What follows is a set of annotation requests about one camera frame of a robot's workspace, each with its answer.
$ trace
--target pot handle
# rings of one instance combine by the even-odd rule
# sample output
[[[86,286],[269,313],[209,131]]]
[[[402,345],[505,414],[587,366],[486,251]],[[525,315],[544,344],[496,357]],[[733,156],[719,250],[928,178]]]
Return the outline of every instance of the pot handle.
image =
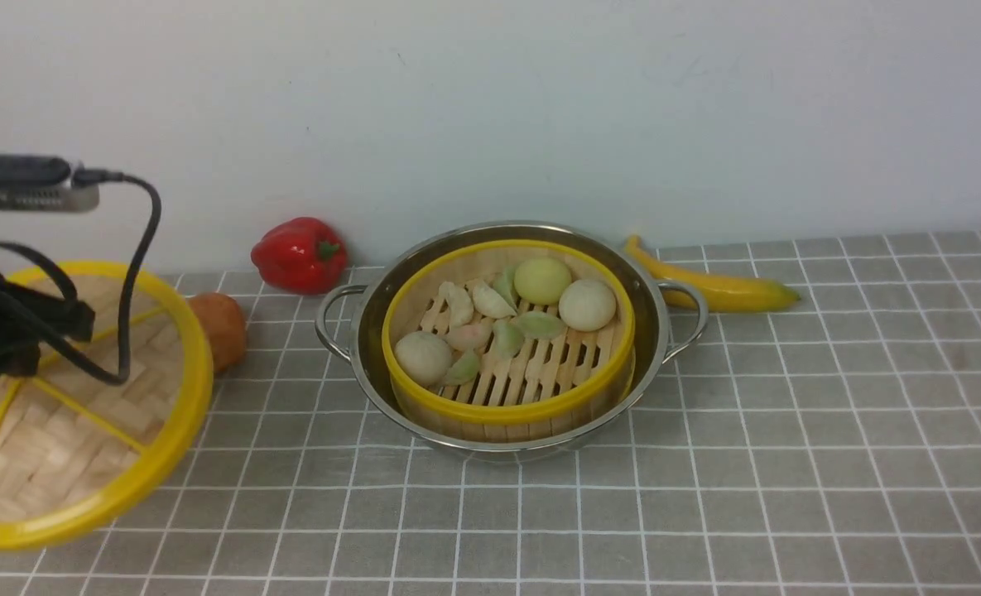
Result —
[[[332,303],[335,303],[339,298],[350,296],[351,294],[361,294],[365,291],[366,287],[368,286],[338,286],[332,288],[332,291],[329,291],[324,300],[320,302],[320,306],[317,306],[317,316],[315,321],[313,321],[313,329],[317,333],[317,339],[320,339],[320,342],[325,345],[325,348],[329,352],[345,359],[348,363],[350,362],[350,351],[335,343],[335,339],[332,339],[332,334],[328,332],[328,309],[331,309]]]
[[[700,294],[697,288],[690,286],[685,282],[671,281],[671,280],[656,280],[656,286],[660,287],[661,291],[680,291],[682,294],[686,294],[692,301],[695,302],[695,328],[692,329],[690,336],[686,337],[684,342],[677,344],[673,348],[667,350],[667,355],[663,358],[663,363],[668,363],[671,358],[682,353],[686,348],[695,344],[695,341],[703,335],[703,329],[707,328],[707,317],[709,317],[709,310],[707,310],[707,300]]]

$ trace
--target brown potato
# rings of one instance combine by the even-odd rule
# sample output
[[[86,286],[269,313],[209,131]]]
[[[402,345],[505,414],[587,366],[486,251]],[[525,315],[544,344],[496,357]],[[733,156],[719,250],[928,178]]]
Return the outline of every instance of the brown potato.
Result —
[[[188,306],[207,335],[214,372],[221,373],[240,363],[248,351],[248,330],[237,301],[211,291],[189,298]]]

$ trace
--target stainless steel pot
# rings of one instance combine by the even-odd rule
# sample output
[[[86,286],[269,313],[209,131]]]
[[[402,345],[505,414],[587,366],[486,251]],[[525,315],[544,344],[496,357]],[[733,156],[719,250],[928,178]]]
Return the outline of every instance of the stainless steel pot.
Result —
[[[387,306],[402,283],[410,276],[444,254],[471,244],[494,240],[542,240],[555,242],[569,248],[581,250],[607,265],[627,288],[637,317],[637,335],[634,348],[637,351],[637,369],[634,371],[634,384],[629,395],[599,418],[567,431],[567,433],[544,439],[512,442],[512,444],[490,444],[456,439],[427,430],[408,420],[398,408],[391,380],[387,373],[380,347],[384,314]],[[667,305],[661,291],[682,291],[697,305],[697,322],[690,336],[671,347],[671,322],[667,317]],[[350,324],[348,346],[336,343],[328,331],[326,318],[332,303],[344,296],[361,295],[361,302],[354,311]],[[438,235],[403,254],[385,269],[380,280],[371,286],[340,286],[334,288],[320,303],[317,310],[315,329],[320,342],[328,350],[345,359],[353,367],[354,376],[369,400],[383,414],[400,426],[406,427],[436,448],[451,450],[464,457],[493,461],[494,463],[516,463],[528,461],[577,449],[584,444],[596,430],[618,418],[644,395],[649,382],[656,377],[660,366],[671,361],[684,348],[690,347],[703,333],[707,325],[707,302],[692,286],[678,281],[653,280],[648,272],[630,259],[622,250],[611,248],[581,231],[544,222],[491,222],[460,228]]]

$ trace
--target black cable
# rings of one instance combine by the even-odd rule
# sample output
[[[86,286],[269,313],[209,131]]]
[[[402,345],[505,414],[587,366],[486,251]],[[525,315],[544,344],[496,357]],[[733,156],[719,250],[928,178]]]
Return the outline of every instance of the black cable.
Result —
[[[148,218],[148,225],[145,233],[141,236],[141,241],[137,243],[137,248],[130,261],[130,267],[126,271],[126,278],[123,279],[123,289],[118,301],[118,373],[110,373],[101,368],[89,356],[82,354],[77,348],[71,346],[70,342],[49,324],[30,312],[22,303],[12,298],[9,294],[0,290],[0,310],[9,316],[16,318],[18,324],[24,325],[29,331],[35,333],[39,339],[49,344],[63,358],[69,359],[75,366],[80,368],[97,381],[106,382],[108,385],[123,385],[130,378],[130,306],[133,302],[133,292],[137,283],[137,274],[141,272],[141,265],[151,246],[152,239],[156,236],[156,230],[162,214],[162,204],[160,196],[153,185],[141,180],[136,176],[123,174],[120,172],[109,172],[107,170],[78,170],[74,173],[71,184],[100,185],[105,182],[120,182],[141,186],[143,191],[148,193],[152,203],[152,212]]]

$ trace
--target yellow banana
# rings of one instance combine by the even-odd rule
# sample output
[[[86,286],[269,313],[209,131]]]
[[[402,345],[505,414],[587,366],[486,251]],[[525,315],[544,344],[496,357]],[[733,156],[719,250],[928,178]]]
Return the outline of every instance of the yellow banana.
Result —
[[[697,287],[707,299],[712,312],[757,313],[784,310],[800,300],[800,295],[791,287],[772,279],[716,276],[664,263],[641,249],[641,238],[637,235],[627,238],[624,249],[642,267],[648,269],[654,278],[683,281]],[[695,308],[691,298],[679,291],[664,291],[663,297],[668,305]]]

